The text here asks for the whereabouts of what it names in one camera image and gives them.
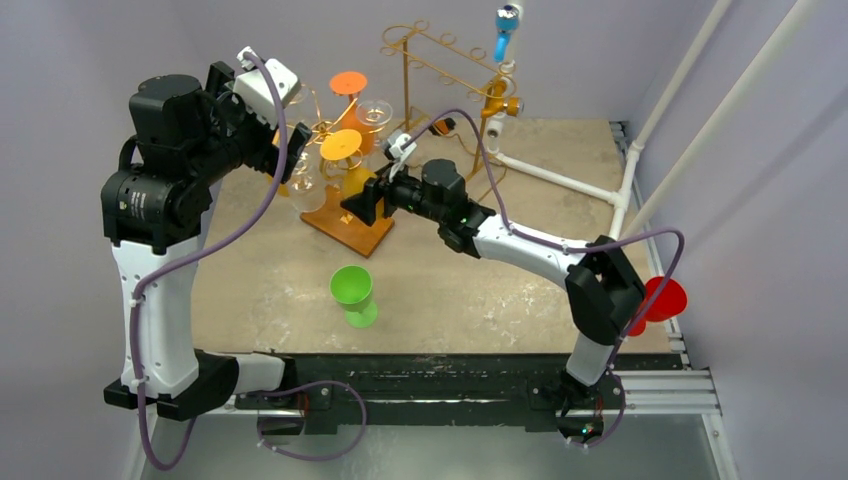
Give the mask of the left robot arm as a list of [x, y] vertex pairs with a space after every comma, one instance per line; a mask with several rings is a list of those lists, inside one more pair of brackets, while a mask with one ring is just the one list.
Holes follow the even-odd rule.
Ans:
[[297, 399], [283, 357], [193, 344], [192, 289], [214, 185], [242, 166], [285, 183], [310, 139], [301, 125], [285, 135], [278, 118], [299, 93], [299, 77], [249, 51], [239, 61], [240, 71], [213, 63], [205, 81], [155, 76], [130, 97], [135, 132], [100, 194], [125, 324], [123, 370], [103, 391], [109, 405], [154, 405], [159, 416], [186, 421], [236, 394], [259, 391], [275, 409]]

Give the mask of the gold scroll glass rack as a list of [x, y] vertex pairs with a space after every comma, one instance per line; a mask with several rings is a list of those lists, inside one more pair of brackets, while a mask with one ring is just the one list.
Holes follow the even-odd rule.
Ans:
[[[323, 115], [317, 94], [314, 89], [309, 87], [304, 87], [302, 92], [289, 105], [289, 112], [294, 116], [293, 122], [302, 121], [312, 130], [312, 139], [308, 142], [304, 153], [313, 154], [316, 157], [319, 161], [321, 174], [323, 165], [320, 155], [321, 144], [329, 134], [342, 130], [339, 121], [345, 110], [346, 108], [337, 116]], [[375, 150], [376, 147], [370, 155], [365, 156], [365, 164], [370, 170], [372, 169], [369, 167], [369, 160]], [[340, 206], [343, 200], [340, 195], [340, 178], [330, 181], [326, 180], [324, 176], [323, 178], [326, 186], [324, 206], [311, 213], [299, 213], [294, 208], [300, 220], [360, 256], [370, 257], [392, 229], [393, 222], [391, 220], [378, 220], [373, 226], [366, 226]], [[288, 198], [292, 204], [286, 185], [278, 189], [278, 194]]]

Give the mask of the clear glass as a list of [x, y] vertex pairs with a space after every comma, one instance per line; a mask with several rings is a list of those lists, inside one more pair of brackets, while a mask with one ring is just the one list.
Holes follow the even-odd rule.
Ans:
[[354, 113], [362, 136], [360, 151], [370, 155], [379, 145], [379, 135], [392, 120], [393, 107], [382, 99], [363, 100], [357, 103]]
[[313, 154], [301, 154], [286, 186], [299, 213], [315, 212], [326, 202], [325, 180], [319, 170], [319, 161]]

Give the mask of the yellow goblet front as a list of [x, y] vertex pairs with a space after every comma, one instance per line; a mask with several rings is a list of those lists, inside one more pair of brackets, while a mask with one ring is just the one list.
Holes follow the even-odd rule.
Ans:
[[328, 181], [340, 178], [342, 199], [362, 193], [365, 183], [377, 177], [365, 164], [362, 144], [362, 134], [355, 129], [333, 132], [321, 144], [322, 175]]

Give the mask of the clear glass front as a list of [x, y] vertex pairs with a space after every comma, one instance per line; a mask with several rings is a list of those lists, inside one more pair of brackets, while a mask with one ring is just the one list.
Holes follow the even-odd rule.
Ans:
[[392, 120], [393, 107], [382, 99], [363, 100], [357, 103], [354, 113], [362, 136], [360, 151], [370, 155], [379, 145], [379, 135]]

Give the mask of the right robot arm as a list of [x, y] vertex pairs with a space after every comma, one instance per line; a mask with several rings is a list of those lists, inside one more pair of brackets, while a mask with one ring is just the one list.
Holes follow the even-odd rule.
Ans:
[[605, 236], [578, 242], [507, 224], [468, 195], [465, 179], [447, 159], [426, 162], [418, 177], [387, 164], [341, 206], [368, 226], [397, 210], [431, 220], [451, 250], [518, 267], [563, 289], [579, 335], [561, 392], [576, 407], [599, 396], [599, 380], [646, 295], [619, 243]]

